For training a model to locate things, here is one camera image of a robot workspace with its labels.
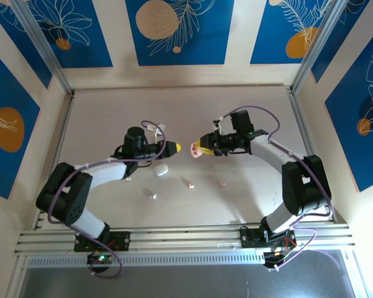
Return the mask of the grey metal sheet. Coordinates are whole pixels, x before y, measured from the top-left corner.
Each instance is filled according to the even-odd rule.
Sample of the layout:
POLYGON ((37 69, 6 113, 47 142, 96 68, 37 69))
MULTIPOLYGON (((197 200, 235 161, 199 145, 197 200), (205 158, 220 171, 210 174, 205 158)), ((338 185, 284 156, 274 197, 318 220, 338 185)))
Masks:
POLYGON ((20 298, 361 298, 339 251, 304 251, 280 271, 255 264, 136 266, 115 279, 33 268, 20 298))

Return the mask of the aluminium table side rail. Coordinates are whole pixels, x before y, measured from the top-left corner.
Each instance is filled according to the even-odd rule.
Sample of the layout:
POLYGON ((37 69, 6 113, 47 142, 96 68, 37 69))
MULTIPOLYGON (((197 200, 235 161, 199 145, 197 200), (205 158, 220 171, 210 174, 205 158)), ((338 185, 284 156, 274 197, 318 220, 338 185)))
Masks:
POLYGON ((70 118, 70 113, 74 101, 75 93, 70 96, 65 96, 62 105, 60 106, 59 114, 55 120, 55 126, 53 127, 53 132, 50 135, 50 143, 45 159, 45 163, 42 169, 39 183, 37 185, 37 190, 35 197, 37 197, 44 184, 46 183, 49 175, 53 171, 54 167, 58 163, 60 152, 63 146, 63 140, 65 138, 65 132, 67 129, 68 121, 70 118))
POLYGON ((308 127, 306 125, 306 121, 305 121, 302 109, 300 108, 298 99, 297 99, 296 95, 294 95, 294 93, 292 93, 291 88, 287 88, 287 94, 288 94, 288 98, 290 100, 290 104, 291 104, 295 119, 297 121, 298 129, 300 131, 300 135, 302 137, 306 153, 308 155, 312 155, 312 154, 315 153, 315 149, 313 147, 313 142, 312 142, 312 139, 311 139, 311 135, 310 135, 310 132, 309 132, 308 127))

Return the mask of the aluminium mounting rail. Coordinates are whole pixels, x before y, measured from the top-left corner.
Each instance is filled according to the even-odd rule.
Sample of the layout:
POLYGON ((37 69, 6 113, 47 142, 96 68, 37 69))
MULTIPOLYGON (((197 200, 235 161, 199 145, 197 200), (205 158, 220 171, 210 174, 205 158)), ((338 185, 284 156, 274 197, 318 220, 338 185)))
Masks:
MULTIPOLYGON (((203 225, 191 227, 119 228, 130 232, 129 253, 225 252, 241 250, 239 226, 203 225)), ((346 223, 303 222, 294 230, 297 247, 333 248, 354 246, 346 223)), ((73 253, 75 232, 65 229, 21 232, 16 243, 16 256, 64 255, 73 253)))

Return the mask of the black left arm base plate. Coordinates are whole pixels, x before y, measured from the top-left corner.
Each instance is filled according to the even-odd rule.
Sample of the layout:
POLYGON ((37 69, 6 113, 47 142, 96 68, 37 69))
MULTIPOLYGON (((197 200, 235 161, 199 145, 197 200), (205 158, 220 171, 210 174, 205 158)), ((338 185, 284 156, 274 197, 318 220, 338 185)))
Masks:
MULTIPOLYGON (((104 232, 97 241, 103 243, 111 250, 117 251, 128 251, 130 244, 130 232, 104 232)), ((96 242, 87 239, 82 235, 75 237, 74 249, 75 252, 100 252, 106 251, 106 249, 96 242)))

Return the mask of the blue floral wall poster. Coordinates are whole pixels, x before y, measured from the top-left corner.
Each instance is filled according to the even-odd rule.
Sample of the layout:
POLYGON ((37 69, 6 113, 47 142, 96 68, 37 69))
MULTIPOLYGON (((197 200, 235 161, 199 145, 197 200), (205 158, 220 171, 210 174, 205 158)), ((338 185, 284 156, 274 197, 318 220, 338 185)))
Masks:
POLYGON ((125 0, 139 66, 222 65, 234 0, 125 0))
POLYGON ((325 101, 360 191, 373 185, 373 37, 325 101))
POLYGON ((332 71, 344 74, 365 48, 369 53, 364 57, 373 60, 373 19, 363 14, 347 17, 344 22, 337 21, 311 67, 315 82, 319 83, 322 77, 329 80, 332 71))
POLYGON ((8 199, 40 107, 0 59, 0 197, 8 199))
POLYGON ((267 0, 251 64, 301 63, 332 2, 267 0))
POLYGON ((0 24, 47 89, 52 79, 52 73, 27 35, 8 0, 0 0, 0 24))
POLYGON ((62 68, 107 68, 113 63, 92 0, 29 0, 62 68))

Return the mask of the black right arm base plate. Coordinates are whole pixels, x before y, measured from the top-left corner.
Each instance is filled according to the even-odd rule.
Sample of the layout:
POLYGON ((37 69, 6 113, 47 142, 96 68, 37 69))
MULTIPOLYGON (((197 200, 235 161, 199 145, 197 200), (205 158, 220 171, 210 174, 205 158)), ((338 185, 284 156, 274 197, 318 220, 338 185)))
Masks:
POLYGON ((242 248, 295 248, 295 234, 292 230, 270 234, 259 228, 242 226, 239 229, 242 248))

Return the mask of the aluminium frame post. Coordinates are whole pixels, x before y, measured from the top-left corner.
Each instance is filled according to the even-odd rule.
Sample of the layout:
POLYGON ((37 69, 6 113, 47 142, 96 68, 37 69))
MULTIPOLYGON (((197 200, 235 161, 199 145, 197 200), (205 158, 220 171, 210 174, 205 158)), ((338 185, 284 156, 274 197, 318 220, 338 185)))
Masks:
POLYGON ((305 78, 309 74, 311 67, 321 53, 330 33, 333 31, 340 15, 344 11, 344 8, 348 0, 332 0, 329 10, 327 11, 321 25, 319 26, 317 33, 310 45, 302 63, 290 84, 290 94, 293 96, 297 95, 297 92, 301 88, 305 81, 305 78))
POLYGON ((51 74, 57 79, 63 91, 72 97, 74 92, 63 69, 28 5, 23 0, 9 0, 9 4, 51 74))

